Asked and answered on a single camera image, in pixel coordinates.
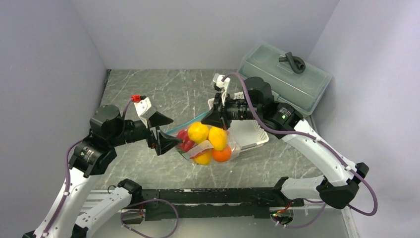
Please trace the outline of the yellow toy fruit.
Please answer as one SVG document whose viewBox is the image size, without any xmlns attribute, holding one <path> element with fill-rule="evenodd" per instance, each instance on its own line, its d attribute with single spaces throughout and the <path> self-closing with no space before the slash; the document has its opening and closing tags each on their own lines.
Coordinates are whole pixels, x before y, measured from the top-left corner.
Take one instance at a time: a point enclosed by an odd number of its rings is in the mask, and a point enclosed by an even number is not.
<svg viewBox="0 0 420 238">
<path fill-rule="evenodd" d="M 209 129 L 208 141 L 212 144 L 213 149 L 222 151 L 227 145 L 227 132 L 218 127 L 211 127 Z"/>
</svg>

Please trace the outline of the clear zip top bag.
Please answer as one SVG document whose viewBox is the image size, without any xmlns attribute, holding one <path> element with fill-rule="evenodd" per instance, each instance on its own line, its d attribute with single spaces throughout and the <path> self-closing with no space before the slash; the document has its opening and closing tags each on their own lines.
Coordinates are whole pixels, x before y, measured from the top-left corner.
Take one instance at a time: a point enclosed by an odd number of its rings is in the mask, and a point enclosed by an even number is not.
<svg viewBox="0 0 420 238">
<path fill-rule="evenodd" d="M 178 126 L 178 127 L 175 127 L 173 129 L 169 130 L 167 132 L 167 134 L 176 137 L 179 131 L 181 131 L 181 130 L 188 130 L 188 128 L 190 127 L 190 125 L 192 123 L 197 122 L 197 121 L 198 122 L 201 122 L 201 119 L 205 115 L 206 115 L 206 113 L 203 113 L 203 114 L 195 117 L 194 119 L 190 120 L 189 122 L 186 122 L 186 123 L 184 123 L 181 126 Z M 240 151 L 241 151 L 241 147 L 236 142 L 236 140 L 233 138 L 233 136 L 228 131 L 226 131 L 226 132 L 227 132 L 227 136 L 228 136 L 227 145 L 229 145 L 230 148 L 231 148 L 231 150 L 232 150 L 232 156 L 228 160 L 228 161 L 230 161 L 230 160 L 232 160 L 232 159 L 234 159 L 234 158 L 236 158 L 236 157 L 239 156 Z M 195 165 L 198 165 L 198 164 L 194 163 L 193 160 L 192 160 L 192 158 L 195 157 L 197 154 L 199 154 L 199 153 L 201 153 L 201 152 L 203 152 L 205 150 L 208 150 L 208 149 L 211 149 L 211 150 L 213 149 L 213 146 L 208 141 L 208 139 L 205 140 L 204 142 L 200 143 L 200 144 L 197 144 L 196 143 L 196 145 L 191 150 L 189 150 L 188 152 L 183 152 L 180 149 L 178 149 L 177 146 L 175 147 L 175 150 L 180 154 L 180 156 L 182 156 L 185 160 L 187 160 L 188 162 L 190 162 L 192 164 L 195 164 Z M 214 164 L 214 163 L 217 163 L 217 162 L 212 158 L 212 161 L 211 161 L 210 164 Z"/>
</svg>

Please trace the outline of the red toy strawberry with leaves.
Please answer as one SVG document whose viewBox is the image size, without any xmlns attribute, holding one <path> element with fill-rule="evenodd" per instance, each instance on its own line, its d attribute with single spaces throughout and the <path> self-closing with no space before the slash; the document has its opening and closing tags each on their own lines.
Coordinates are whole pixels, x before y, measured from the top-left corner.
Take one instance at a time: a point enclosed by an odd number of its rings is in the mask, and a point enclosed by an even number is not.
<svg viewBox="0 0 420 238">
<path fill-rule="evenodd" d="M 178 144 L 177 147 L 183 152 L 188 152 L 196 145 L 195 142 L 189 138 L 187 130 L 179 131 L 176 137 L 182 139 L 182 142 Z"/>
</svg>

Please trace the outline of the white perforated plastic basket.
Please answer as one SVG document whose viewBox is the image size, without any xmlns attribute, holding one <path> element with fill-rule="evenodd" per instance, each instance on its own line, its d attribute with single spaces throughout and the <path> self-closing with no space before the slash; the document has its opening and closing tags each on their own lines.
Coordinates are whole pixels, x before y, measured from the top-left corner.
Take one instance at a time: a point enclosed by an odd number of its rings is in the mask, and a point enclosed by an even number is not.
<svg viewBox="0 0 420 238">
<path fill-rule="evenodd" d="M 241 150 L 251 150 L 263 146 L 269 141 L 268 133 L 258 124 L 243 93 L 235 93 L 233 97 L 227 95 L 225 106 L 222 105 L 221 93 L 208 100 L 210 110 L 217 110 L 228 131 L 241 147 Z"/>
</svg>

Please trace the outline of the orange toy tangerine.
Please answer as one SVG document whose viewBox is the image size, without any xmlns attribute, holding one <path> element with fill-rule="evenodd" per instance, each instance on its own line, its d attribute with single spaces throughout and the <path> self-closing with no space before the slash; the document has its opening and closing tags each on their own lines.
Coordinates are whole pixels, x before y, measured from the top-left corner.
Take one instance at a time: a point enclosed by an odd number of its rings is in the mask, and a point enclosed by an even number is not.
<svg viewBox="0 0 420 238">
<path fill-rule="evenodd" d="M 226 145 L 221 151 L 212 149 L 211 156 L 216 162 L 223 163 L 231 158 L 232 150 L 229 145 Z"/>
</svg>

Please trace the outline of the yellow toy lemon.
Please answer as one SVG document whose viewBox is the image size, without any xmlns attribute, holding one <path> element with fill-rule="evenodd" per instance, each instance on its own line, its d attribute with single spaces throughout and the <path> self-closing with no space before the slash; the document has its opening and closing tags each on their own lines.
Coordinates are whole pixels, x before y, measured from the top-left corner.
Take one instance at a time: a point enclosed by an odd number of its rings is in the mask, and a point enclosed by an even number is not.
<svg viewBox="0 0 420 238">
<path fill-rule="evenodd" d="M 202 124 L 201 122 L 194 122 L 190 125 L 187 130 L 187 134 L 190 140 L 200 144 L 207 140 L 209 134 L 209 128 L 207 125 Z"/>
</svg>

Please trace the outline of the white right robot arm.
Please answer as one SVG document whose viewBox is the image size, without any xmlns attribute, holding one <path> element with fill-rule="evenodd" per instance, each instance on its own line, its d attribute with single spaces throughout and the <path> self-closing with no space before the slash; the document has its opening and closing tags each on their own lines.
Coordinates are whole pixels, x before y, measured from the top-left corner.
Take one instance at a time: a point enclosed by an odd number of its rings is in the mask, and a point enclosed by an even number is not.
<svg viewBox="0 0 420 238">
<path fill-rule="evenodd" d="M 212 80 L 216 90 L 204 124 L 229 129 L 235 120 L 255 120 L 266 132 L 290 144 L 308 158 L 320 171 L 315 178 L 281 178 L 273 200 L 284 206 L 292 199 L 319 199 L 342 209 L 355 198 L 360 183 L 366 183 L 369 171 L 365 163 L 354 163 L 322 139 L 292 105 L 277 102 L 271 86 L 262 78 L 241 80 L 243 96 L 233 99 L 227 89 L 230 80 L 217 74 Z"/>
</svg>

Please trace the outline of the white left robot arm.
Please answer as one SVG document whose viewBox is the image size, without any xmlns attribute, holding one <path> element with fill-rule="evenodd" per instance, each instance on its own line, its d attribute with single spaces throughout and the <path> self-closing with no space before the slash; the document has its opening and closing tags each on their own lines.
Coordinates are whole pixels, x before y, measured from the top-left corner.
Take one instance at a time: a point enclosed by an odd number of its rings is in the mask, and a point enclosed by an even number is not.
<svg viewBox="0 0 420 238">
<path fill-rule="evenodd" d="M 113 193 L 85 214 L 81 209 L 95 184 L 116 158 L 116 147 L 145 140 L 149 148 L 162 155 L 181 140 L 161 131 L 173 120 L 153 106 L 135 105 L 137 121 L 115 105 L 96 109 L 90 119 L 88 136 L 72 145 L 65 156 L 65 181 L 41 224 L 24 234 L 26 238 L 89 238 L 118 210 L 144 203 L 142 187 L 130 180 L 120 181 Z"/>
</svg>

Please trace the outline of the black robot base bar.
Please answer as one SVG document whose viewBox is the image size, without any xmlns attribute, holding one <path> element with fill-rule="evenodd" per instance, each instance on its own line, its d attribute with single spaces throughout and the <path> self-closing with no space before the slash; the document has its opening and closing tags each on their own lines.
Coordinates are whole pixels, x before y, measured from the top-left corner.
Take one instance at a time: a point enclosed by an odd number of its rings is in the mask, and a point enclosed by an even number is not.
<svg viewBox="0 0 420 238">
<path fill-rule="evenodd" d="M 115 187 L 134 195 L 126 209 L 144 211 L 146 221 L 176 217 L 267 219 L 276 209 L 289 215 L 293 207 L 304 205 L 303 199 L 287 199 L 271 187 L 143 189 L 127 178 Z"/>
</svg>

